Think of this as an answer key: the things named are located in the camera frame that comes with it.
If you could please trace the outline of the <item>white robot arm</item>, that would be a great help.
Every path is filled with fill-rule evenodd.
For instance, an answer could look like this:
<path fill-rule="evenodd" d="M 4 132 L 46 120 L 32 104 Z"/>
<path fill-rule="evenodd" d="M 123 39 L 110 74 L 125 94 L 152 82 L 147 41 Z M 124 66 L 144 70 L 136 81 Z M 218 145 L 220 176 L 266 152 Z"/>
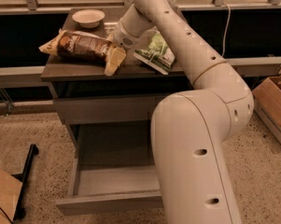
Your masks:
<path fill-rule="evenodd" d="M 131 49 L 155 27 L 192 86 L 161 100 L 151 145 L 168 224 L 242 224 L 222 144 L 251 119 L 250 88 L 178 14 L 175 0 L 133 0 L 112 40 Z"/>

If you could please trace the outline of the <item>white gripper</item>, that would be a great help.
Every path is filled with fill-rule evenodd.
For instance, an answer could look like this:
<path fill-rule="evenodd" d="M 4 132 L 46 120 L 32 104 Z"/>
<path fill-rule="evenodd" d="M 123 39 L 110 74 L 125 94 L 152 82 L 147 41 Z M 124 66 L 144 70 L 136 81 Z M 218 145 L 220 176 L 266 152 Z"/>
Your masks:
<path fill-rule="evenodd" d="M 110 77 L 115 74 L 125 60 L 125 49 L 132 49 L 138 43 L 140 37 L 127 32 L 122 22 L 119 21 L 107 39 L 117 46 L 111 47 L 106 55 L 105 75 Z"/>

